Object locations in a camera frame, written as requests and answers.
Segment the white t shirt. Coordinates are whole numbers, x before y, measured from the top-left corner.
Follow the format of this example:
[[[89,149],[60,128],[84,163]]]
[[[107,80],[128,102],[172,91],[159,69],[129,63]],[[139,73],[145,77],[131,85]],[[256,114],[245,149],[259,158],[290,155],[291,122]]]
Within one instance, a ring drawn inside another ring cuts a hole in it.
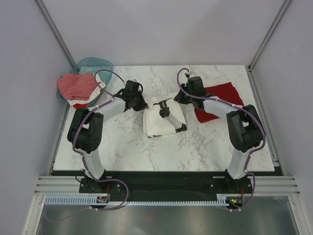
[[[161,100],[152,97],[143,113],[143,132],[148,137],[171,135],[187,130],[180,104],[174,100],[175,93]]]

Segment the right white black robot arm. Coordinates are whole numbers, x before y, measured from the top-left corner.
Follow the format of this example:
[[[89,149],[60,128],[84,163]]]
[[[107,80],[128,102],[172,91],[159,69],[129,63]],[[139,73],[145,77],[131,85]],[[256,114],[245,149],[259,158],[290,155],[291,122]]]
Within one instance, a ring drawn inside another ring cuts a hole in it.
[[[179,84],[179,93],[174,100],[180,104],[193,104],[196,109],[226,120],[233,153],[225,170],[224,187],[234,193],[242,186],[251,154],[262,149],[266,135],[255,106],[240,106],[207,93],[199,76],[190,77],[187,83]]]

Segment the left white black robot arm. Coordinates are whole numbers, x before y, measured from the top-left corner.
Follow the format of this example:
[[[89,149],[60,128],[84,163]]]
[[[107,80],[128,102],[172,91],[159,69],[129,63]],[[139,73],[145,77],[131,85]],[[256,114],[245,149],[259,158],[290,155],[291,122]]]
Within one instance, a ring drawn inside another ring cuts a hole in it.
[[[74,113],[67,140],[72,144],[72,150],[82,157],[85,174],[92,179],[90,187],[96,192],[105,191],[108,185],[102,177],[105,169],[98,151],[103,124],[129,109],[138,112],[148,108],[142,93],[140,83],[128,80],[109,101],[90,108],[78,108]]]

